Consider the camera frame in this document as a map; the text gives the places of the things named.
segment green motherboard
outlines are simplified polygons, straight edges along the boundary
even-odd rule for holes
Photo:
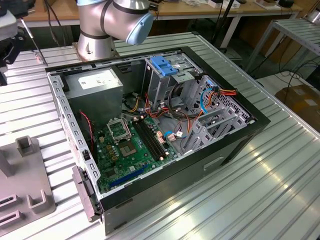
[[[159,129],[153,119],[147,117],[144,119],[144,123],[158,141],[157,131]],[[118,143],[114,142],[113,137],[126,132],[121,123],[112,125],[113,136],[108,127],[95,134],[97,139],[97,166],[101,174],[98,186],[101,193],[112,190],[118,186],[117,183],[119,182],[121,182],[119,185],[122,185],[178,157],[174,149],[168,143],[164,143],[161,148],[168,155],[163,160],[154,159],[135,130],[132,121],[127,123],[127,127],[131,133],[131,138],[123,139]]]

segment yellow cable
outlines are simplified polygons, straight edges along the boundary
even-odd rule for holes
[[[135,102],[135,106],[133,109],[129,110],[129,113],[133,113],[138,109],[138,103],[139,103],[139,97],[137,97],[136,102]]]

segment blue cable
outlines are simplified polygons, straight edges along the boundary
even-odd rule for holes
[[[163,137],[166,138],[169,134],[173,134],[173,132],[172,132],[172,131],[167,131],[167,132],[163,135]],[[187,136],[180,136],[179,138],[184,139],[184,138],[186,138],[186,137],[187,137]]]
[[[201,96],[200,96],[200,106],[201,106],[201,109],[202,111],[207,114],[208,111],[206,110],[205,106],[204,106],[204,93],[207,92],[207,91],[212,91],[212,88],[208,88],[206,90],[204,90],[202,93],[201,93]]]
[[[169,134],[173,134],[173,132],[172,132],[172,131],[167,131],[167,132],[163,135],[163,137],[166,138]]]

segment sticker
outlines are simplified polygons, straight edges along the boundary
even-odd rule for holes
[[[112,72],[108,69],[104,72],[97,73],[94,75],[79,77],[78,79],[83,90],[91,89],[94,87],[99,87],[103,85],[109,85],[109,87],[117,87],[118,80],[112,74]]]
[[[302,89],[300,88],[295,88],[293,89],[298,95],[305,95],[305,91],[303,91]]]
[[[318,104],[312,99],[305,99],[305,102],[309,104],[309,106],[318,106]]]
[[[178,137],[182,137],[183,132],[182,131],[177,131],[175,135],[177,135]]]

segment cardboard box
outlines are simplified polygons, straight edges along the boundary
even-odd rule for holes
[[[52,6],[55,3],[56,0],[47,0],[47,2]],[[45,5],[44,0],[37,0],[35,1],[34,9],[36,12],[46,12],[47,8]]]
[[[286,92],[285,87],[278,91],[275,97],[284,102]],[[307,85],[289,87],[285,105],[320,132],[320,96],[310,87]]]

